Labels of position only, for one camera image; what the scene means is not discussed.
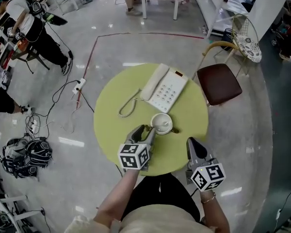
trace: white cup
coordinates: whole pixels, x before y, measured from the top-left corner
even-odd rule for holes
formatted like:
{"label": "white cup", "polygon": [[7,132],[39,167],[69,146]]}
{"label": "white cup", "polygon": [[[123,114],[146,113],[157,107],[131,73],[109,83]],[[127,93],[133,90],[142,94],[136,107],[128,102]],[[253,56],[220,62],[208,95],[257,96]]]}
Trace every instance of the white cup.
{"label": "white cup", "polygon": [[151,119],[150,125],[155,128],[156,134],[167,134],[173,128],[171,117],[165,113],[155,114]]}

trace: round yellow table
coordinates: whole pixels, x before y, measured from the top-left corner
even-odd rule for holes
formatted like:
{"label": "round yellow table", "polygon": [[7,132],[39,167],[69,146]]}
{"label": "round yellow table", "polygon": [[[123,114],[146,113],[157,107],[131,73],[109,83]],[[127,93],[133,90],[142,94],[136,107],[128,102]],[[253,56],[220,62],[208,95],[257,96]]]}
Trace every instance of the round yellow table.
{"label": "round yellow table", "polygon": [[[138,88],[143,88],[159,64],[142,64],[123,70],[111,79],[103,88],[96,102],[94,113],[94,131],[98,143],[107,158],[121,166],[117,151],[124,143],[127,134],[141,124],[150,124],[158,109],[145,101],[137,101],[133,113],[127,118],[117,116],[119,108]],[[122,114],[131,109],[130,101]],[[190,136],[204,139],[208,127],[208,111],[201,88],[188,80],[182,93],[168,113],[176,134],[156,135],[149,170],[141,175],[157,176],[176,171],[188,162],[186,141]]]}

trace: bracelet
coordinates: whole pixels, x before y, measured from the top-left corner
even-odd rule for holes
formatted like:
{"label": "bracelet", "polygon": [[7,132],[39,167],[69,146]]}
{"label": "bracelet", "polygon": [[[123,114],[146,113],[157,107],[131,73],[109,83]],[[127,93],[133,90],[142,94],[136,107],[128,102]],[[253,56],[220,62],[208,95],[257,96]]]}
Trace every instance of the bracelet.
{"label": "bracelet", "polygon": [[209,201],[211,201],[211,200],[213,200],[214,198],[215,198],[215,192],[213,193],[213,197],[211,198],[211,199],[209,199],[209,200],[207,200],[207,201],[200,201],[202,204],[205,204],[205,203],[208,203]]}

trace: coiled phone cord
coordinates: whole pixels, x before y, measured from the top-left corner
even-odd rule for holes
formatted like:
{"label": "coiled phone cord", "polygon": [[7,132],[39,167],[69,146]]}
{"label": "coiled phone cord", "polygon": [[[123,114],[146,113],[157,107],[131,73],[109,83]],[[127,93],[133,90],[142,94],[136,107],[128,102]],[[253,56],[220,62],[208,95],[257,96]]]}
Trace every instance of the coiled phone cord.
{"label": "coiled phone cord", "polygon": [[[127,100],[127,102],[125,102],[123,104],[123,106],[119,109],[118,111],[118,117],[120,118],[126,118],[126,117],[129,117],[131,115],[131,113],[134,111],[135,109],[135,106],[136,106],[136,101],[143,101],[141,99],[137,99],[137,98],[134,98],[139,92],[141,91],[141,89],[138,88],[138,90]],[[121,114],[121,111],[124,109],[124,107],[129,103],[129,101],[132,100],[132,105],[131,105],[131,110],[128,111],[126,114]]]}

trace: white telephone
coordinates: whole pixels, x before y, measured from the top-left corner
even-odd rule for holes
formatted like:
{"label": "white telephone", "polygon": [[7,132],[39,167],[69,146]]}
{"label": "white telephone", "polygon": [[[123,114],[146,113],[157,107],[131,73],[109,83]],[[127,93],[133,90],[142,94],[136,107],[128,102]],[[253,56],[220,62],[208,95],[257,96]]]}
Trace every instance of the white telephone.
{"label": "white telephone", "polygon": [[[188,78],[183,74],[170,69],[169,66],[165,64],[160,64],[143,88],[140,94],[141,100],[148,102],[164,113],[168,113],[183,90],[187,81]],[[134,111],[136,101],[139,100],[135,98],[135,96],[140,91],[141,90],[138,89],[120,108],[117,114],[119,117],[128,117]],[[121,114],[122,109],[132,99],[133,102],[131,110],[125,115]]]}

